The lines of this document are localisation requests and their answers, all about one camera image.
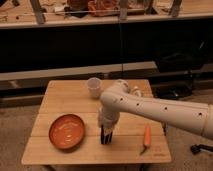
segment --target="orange bowl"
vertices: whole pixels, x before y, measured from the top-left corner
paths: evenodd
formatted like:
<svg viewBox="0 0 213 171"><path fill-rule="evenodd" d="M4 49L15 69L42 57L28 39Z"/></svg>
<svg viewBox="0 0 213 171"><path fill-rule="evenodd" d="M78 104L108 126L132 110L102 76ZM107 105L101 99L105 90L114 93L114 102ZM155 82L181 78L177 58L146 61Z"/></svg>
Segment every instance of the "orange bowl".
<svg viewBox="0 0 213 171"><path fill-rule="evenodd" d="M49 139L58 149L70 149L81 142L85 135L83 120L74 114L57 118L49 129Z"/></svg>

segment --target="table top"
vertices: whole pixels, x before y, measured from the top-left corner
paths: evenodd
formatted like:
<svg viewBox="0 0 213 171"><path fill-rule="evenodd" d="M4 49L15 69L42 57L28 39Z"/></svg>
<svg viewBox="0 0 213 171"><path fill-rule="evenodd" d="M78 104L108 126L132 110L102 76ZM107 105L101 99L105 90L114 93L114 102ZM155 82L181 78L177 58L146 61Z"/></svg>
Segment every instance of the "table top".
<svg viewBox="0 0 213 171"><path fill-rule="evenodd" d="M131 87L137 85L145 97L152 97L147 80L127 81ZM112 83L113 80L102 80L102 89ZM102 145L100 128L97 126L100 106L99 100L90 98L86 80L50 81L25 148L22 164L136 164L171 161L162 124L133 114L121 113L111 144ZM52 122L64 114L80 116L86 129L81 144L68 153L56 149L48 137ZM147 123L151 126L152 144L150 149L140 155Z"/></svg>

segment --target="paper cup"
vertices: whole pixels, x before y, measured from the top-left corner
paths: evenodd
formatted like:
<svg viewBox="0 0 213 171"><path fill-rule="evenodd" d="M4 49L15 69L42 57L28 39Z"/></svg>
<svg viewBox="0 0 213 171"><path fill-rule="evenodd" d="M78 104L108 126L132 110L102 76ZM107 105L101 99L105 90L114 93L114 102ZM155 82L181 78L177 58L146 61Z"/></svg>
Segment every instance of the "paper cup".
<svg viewBox="0 0 213 171"><path fill-rule="evenodd" d="M96 77L88 79L87 88L89 90L91 98L98 99L101 95L101 80Z"/></svg>

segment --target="carrot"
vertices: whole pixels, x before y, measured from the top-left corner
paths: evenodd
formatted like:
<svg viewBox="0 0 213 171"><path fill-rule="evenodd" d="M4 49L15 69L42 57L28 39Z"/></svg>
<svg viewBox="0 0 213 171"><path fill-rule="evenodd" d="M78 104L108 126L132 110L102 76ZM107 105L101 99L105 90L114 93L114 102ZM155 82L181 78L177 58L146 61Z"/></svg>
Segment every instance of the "carrot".
<svg viewBox="0 0 213 171"><path fill-rule="evenodd" d="M151 127L149 124L145 126L145 131L144 131L144 139L143 139L143 149L140 152L140 155L143 154L148 148L151 146Z"/></svg>
<svg viewBox="0 0 213 171"><path fill-rule="evenodd" d="M151 145L151 128L148 124L145 126L143 145L145 147L150 147Z"/></svg>

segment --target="cabinet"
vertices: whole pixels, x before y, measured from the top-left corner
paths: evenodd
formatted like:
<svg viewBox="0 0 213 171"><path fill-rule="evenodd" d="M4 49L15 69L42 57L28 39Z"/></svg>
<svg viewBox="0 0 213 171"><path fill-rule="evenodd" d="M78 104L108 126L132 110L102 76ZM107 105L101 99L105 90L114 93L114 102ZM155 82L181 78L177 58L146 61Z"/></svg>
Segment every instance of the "cabinet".
<svg viewBox="0 0 213 171"><path fill-rule="evenodd" d="M39 2L47 10L43 24L30 0L17 7L8 0L0 7L1 73L156 61L166 47L181 45L205 45L201 61L212 58L212 0L183 0L177 17L166 11L173 1L154 0L151 13L125 19L120 13L64 17L53 13L53 5L66 0Z"/></svg>

